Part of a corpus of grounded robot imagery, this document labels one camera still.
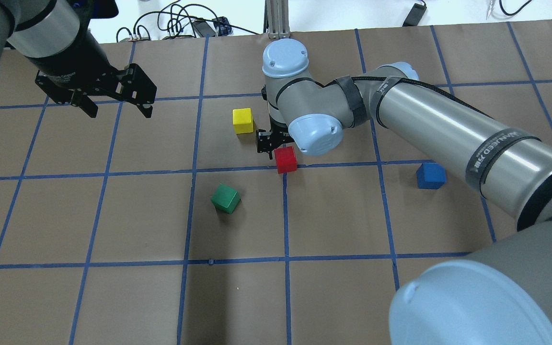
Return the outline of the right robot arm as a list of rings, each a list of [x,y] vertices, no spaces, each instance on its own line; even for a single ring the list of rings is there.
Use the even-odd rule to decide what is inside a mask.
[[[292,143],[320,156],[346,129],[374,122],[391,151],[417,150],[512,216],[516,233],[403,284],[389,309],[393,345],[552,345],[552,146],[420,80],[381,65],[322,85],[309,53],[284,38],[262,54],[269,130],[259,153]]]

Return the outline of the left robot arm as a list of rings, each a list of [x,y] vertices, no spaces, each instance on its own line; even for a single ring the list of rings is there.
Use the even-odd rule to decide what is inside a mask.
[[[112,66],[89,31],[94,18],[116,17],[114,0],[0,0],[0,58],[6,45],[35,67],[35,84],[57,104],[91,118],[94,96],[135,105],[151,118],[157,88],[139,65]]]

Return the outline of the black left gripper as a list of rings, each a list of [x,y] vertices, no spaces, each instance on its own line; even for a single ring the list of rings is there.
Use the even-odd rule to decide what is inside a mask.
[[[28,60],[39,70],[35,84],[59,105],[69,104],[96,118],[98,106],[88,94],[103,94],[103,90],[116,92],[119,84],[117,100],[135,105],[145,118],[152,117],[158,91],[154,82],[136,63],[119,71],[110,65],[87,26],[63,51],[49,57],[28,57]]]

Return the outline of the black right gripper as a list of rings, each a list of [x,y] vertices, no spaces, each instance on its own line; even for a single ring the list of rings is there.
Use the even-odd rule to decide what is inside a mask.
[[[288,126],[284,117],[276,108],[268,109],[270,129],[257,129],[255,131],[255,144],[257,153],[265,153],[270,160],[274,159],[275,144],[289,144],[292,137],[289,135]]]

